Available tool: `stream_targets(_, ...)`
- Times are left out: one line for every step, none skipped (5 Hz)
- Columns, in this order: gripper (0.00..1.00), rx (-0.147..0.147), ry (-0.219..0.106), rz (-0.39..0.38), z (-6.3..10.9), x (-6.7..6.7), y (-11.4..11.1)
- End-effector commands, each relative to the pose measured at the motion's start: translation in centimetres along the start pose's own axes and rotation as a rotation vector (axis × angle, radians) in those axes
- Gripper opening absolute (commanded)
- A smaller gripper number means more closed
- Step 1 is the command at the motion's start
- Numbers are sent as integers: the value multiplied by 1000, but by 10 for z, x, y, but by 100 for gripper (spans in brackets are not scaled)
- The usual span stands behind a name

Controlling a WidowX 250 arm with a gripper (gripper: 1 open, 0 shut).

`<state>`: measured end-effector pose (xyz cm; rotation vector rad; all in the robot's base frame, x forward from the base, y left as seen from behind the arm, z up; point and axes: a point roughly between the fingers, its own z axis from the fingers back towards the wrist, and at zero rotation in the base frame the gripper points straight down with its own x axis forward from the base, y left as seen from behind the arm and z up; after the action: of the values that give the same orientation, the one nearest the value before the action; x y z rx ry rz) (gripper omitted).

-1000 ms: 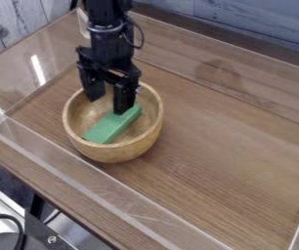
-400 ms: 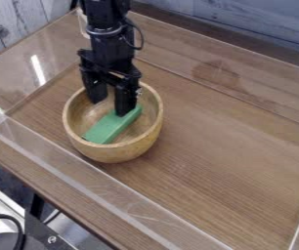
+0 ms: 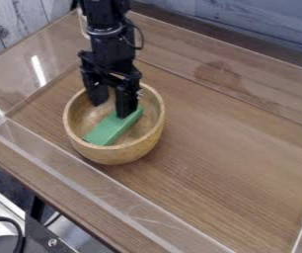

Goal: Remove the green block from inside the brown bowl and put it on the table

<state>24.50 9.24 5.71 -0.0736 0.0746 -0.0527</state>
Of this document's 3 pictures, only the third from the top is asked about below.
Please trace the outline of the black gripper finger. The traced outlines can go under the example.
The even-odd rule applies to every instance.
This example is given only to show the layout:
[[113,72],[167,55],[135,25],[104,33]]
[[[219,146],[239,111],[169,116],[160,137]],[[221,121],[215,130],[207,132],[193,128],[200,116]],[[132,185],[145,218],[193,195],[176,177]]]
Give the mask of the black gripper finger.
[[104,104],[109,99],[108,86],[103,83],[103,78],[99,74],[80,69],[82,83],[86,90],[86,95],[95,107]]
[[117,117],[124,119],[139,106],[139,85],[124,85],[116,88]]

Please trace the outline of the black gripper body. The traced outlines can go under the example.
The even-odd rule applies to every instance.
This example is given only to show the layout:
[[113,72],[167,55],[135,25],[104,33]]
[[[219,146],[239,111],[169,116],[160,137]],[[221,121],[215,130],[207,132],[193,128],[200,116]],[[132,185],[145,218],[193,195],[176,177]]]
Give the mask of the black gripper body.
[[136,43],[137,26],[116,26],[107,29],[86,27],[91,49],[77,56],[80,71],[88,91],[112,86],[127,91],[140,90],[141,71],[135,66],[136,51],[144,48]]

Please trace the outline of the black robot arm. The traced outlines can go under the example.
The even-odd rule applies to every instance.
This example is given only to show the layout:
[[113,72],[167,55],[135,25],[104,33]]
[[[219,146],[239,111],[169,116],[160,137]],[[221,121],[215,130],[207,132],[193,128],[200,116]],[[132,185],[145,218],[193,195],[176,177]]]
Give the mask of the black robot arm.
[[127,17],[131,0],[78,0],[86,18],[91,50],[82,50],[80,72],[89,100],[100,106],[115,89],[117,117],[124,119],[139,106],[143,73],[135,66],[139,27]]

